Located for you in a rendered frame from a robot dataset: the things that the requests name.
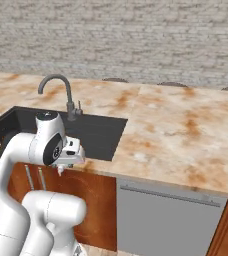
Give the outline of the brown wooden cupboard door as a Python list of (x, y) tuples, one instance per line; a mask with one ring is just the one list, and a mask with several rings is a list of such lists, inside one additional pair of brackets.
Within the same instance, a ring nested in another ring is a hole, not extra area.
[[(38, 169), (33, 165), (28, 165), (30, 168), (30, 173), (33, 179), (34, 188), (39, 189), (40, 183), (38, 180)], [(25, 164), (17, 163), (12, 171), (9, 184), (8, 192), (9, 194), (19, 203), (22, 202), (23, 197), (27, 192), (31, 191), (30, 185), (26, 176)]]
[(78, 241), (116, 251), (116, 179), (74, 169), (65, 170), (60, 177), (55, 168), (41, 168), (47, 190), (75, 195), (85, 200), (86, 217), (74, 228)]

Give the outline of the dark stool seat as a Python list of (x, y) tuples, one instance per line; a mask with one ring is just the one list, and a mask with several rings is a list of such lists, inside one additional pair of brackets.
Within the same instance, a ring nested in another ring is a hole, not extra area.
[(161, 83), (158, 83), (157, 85), (188, 88), (187, 85), (184, 85), (184, 84), (181, 84), (181, 83), (177, 83), (177, 82), (161, 82)]

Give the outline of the grey dishwasher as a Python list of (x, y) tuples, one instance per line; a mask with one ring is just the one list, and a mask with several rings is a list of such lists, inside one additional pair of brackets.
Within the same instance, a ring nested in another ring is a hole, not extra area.
[[(221, 207), (126, 191), (120, 185), (213, 201)], [(226, 202), (225, 197), (119, 179), (117, 247), (140, 256), (206, 256)]]

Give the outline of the black sink basin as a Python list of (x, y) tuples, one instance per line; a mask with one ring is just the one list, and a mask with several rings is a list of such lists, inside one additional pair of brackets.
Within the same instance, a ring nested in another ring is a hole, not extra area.
[[(44, 109), (14, 106), (0, 116), (0, 143), (3, 137), (15, 130), (36, 133), (36, 114)], [(66, 112), (59, 111), (65, 134), (78, 138), (87, 158), (111, 161), (127, 119), (83, 114), (75, 121), (68, 120)]]

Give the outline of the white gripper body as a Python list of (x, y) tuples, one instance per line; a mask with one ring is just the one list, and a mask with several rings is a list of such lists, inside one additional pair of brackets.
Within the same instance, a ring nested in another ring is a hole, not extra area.
[(85, 152), (82, 146), (78, 150), (65, 147), (59, 158), (53, 163), (53, 166), (73, 166), (74, 164), (82, 164), (85, 162)]

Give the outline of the grey curved tap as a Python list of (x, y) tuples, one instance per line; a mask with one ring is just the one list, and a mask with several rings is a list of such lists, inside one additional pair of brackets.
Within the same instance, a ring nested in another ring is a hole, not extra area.
[(49, 81), (54, 80), (54, 79), (59, 79), (65, 84), (66, 94), (67, 94), (67, 103), (66, 103), (67, 114), (68, 114), (67, 119), (69, 121), (75, 121), (79, 116), (81, 116), (83, 114), (83, 110), (81, 109), (81, 104), (78, 104), (78, 108), (75, 107), (75, 103), (72, 99), (70, 82), (64, 75), (50, 74), (50, 75), (45, 76), (38, 86), (38, 93), (42, 94), (45, 85)]

